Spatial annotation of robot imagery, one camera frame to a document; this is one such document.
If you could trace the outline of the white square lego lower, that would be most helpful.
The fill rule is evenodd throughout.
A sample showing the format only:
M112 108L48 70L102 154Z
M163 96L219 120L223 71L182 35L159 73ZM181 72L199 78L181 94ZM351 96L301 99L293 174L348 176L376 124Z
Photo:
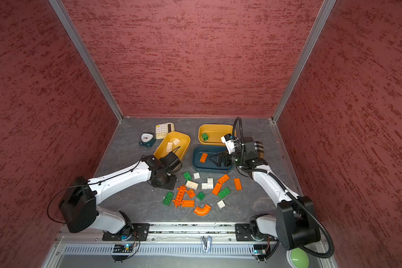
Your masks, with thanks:
M219 209L222 209L222 208L224 208L226 206L223 200L219 201L217 203L217 205L218 205Z

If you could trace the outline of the orange long lego chassis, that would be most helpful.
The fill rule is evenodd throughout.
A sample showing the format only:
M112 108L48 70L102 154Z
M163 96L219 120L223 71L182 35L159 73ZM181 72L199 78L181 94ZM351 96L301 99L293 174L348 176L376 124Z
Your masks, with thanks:
M175 199L173 200L176 208L182 205L185 193L186 193L186 186L185 185L180 186L178 188L178 193Z

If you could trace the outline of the white 2x4 lego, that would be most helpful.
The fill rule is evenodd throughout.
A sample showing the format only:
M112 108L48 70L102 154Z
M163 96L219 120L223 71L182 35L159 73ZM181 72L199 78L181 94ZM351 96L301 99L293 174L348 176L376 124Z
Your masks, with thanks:
M174 146L173 142L168 142L166 146L166 152L167 153L172 152L173 146Z
M198 189L199 184L194 181L188 180L186 181L185 186L189 189L196 191Z

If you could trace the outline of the dark teal tub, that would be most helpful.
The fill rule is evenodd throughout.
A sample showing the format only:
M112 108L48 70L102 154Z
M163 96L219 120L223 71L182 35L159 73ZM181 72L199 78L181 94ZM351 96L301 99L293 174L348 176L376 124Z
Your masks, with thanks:
M217 153L226 152L227 149L223 146L211 146L211 145L199 145L193 151L192 157L192 165L194 166L195 170L198 172L205 172L205 173L221 173L225 174L230 172L233 169L233 166L224 166L224 163L220 167L215 165L209 158L206 158L204 163L200 162L200 159L203 154L207 154L209 156L215 155Z

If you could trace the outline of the orange curved lego piece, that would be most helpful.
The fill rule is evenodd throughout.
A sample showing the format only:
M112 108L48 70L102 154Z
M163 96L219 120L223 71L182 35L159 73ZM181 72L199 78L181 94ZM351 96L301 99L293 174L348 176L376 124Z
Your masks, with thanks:
M205 204L203 207L196 207L194 210L194 213L200 217L204 217L209 214L211 211L211 206L208 204Z

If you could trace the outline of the green cube lego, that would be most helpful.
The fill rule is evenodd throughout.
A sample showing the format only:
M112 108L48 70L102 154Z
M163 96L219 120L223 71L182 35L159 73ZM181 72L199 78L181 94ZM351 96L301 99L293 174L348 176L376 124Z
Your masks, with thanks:
M185 173L183 174L183 176L184 176L184 179L185 179L186 181L190 181L190 180L192 179L192 176L191 176L190 172L185 172Z

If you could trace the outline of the orange 2x3 lego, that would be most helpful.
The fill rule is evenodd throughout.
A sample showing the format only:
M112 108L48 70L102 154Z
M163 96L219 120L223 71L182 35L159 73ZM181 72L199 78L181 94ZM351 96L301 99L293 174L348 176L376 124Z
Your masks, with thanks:
M237 191L241 191L242 190L242 184L241 184L240 178L235 178L233 181L234 181L235 189Z
M213 194L213 195L218 195L219 192L221 191L221 188L222 188L222 184L221 184L221 183L217 183L217 184L214 186L213 190L212 190L212 194Z
M199 162L200 162L200 163L205 163L206 160L207 160L207 158L208 158L208 154L207 154L207 153L203 153L202 156L201 156L201 158L200 158L200 160L199 160Z
M224 184L229 179L230 179L230 177L227 174L225 174L224 176L222 176L221 178L218 179L217 183Z

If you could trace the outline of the orange flat 2x4 lego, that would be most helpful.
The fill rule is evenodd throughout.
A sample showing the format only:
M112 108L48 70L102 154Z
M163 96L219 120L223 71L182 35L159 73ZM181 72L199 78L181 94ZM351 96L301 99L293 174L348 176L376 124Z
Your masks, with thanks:
M195 201L194 200L182 200L181 206L193 208L193 207L195 207Z

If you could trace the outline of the yellow tub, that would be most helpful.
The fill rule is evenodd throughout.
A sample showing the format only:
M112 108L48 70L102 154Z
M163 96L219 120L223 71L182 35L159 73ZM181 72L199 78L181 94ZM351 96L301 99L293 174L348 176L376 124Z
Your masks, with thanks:
M163 141L161 142L159 147L154 152L154 156L157 159L160 159L160 158L166 156L168 154L166 152L167 143L168 142L173 142L173 140L175 140L176 138L178 138L180 140L180 144L179 145L174 145L172 152L175 153L176 156L182 162L187 150L189 149L191 138L188 135L183 134L181 132L173 131L173 132L169 133L166 136L166 138L163 139Z
M221 141L221 137L226 134L230 134L231 131L232 125L204 124L199 127L198 140L201 145L225 147L225 145ZM209 139L207 141L203 141L202 133L206 133L209 136Z

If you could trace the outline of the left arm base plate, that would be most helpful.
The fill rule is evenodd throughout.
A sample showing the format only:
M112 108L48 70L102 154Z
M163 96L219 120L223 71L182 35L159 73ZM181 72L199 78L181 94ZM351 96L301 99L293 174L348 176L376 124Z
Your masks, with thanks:
M116 234L103 232L103 241L146 241L149 234L149 223L133 223L131 227L125 226Z

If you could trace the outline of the green 2x4 lego plate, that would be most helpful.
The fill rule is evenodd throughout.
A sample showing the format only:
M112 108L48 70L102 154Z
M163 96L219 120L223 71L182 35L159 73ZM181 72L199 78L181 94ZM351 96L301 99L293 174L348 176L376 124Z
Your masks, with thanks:
M174 198L173 192L168 192L164 198L163 204L166 206L170 206Z

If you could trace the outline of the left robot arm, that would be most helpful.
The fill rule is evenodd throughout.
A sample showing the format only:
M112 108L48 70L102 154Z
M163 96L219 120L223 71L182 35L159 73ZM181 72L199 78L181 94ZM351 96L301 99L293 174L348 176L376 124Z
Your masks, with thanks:
M173 190L174 172L182 166L175 153L162 158L142 156L139 161L124 169L96 178L76 178L67 187L58 204L59 211L70 233L86 229L111 234L127 232L132 228L129 216L123 211L112 211L102 206L110 197L141 183L153 188Z

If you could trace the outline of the small orange lego brick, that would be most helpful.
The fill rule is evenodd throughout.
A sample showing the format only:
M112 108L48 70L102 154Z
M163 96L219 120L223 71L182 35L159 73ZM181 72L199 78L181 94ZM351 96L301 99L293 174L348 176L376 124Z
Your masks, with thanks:
M188 191L187 191L187 194L188 194L188 196L189 196L190 199L192 199L192 198L195 197L195 191L192 190L192 189L188 190Z

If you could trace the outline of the cream calculator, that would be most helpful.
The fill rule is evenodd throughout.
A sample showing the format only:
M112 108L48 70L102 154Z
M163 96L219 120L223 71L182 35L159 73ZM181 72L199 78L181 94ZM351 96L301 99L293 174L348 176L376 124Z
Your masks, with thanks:
M158 124L155 126L155 138L157 140L162 140L173 131L175 131L175 125L171 122Z

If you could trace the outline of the aluminium front rail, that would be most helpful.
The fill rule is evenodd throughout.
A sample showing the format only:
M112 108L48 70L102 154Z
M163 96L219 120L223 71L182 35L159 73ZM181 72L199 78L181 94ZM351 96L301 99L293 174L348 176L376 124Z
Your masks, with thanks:
M201 238L211 237L214 244L253 243L265 244L267 240L256 241L250 235L242 235L235 227L235 222L149 222L149 228L142 223L136 223L137 233L123 241L104 240L101 230L86 229L79 233L70 233L62 226L52 239L54 243L84 243L84 244L130 244L141 241L147 245L155 244L200 244Z

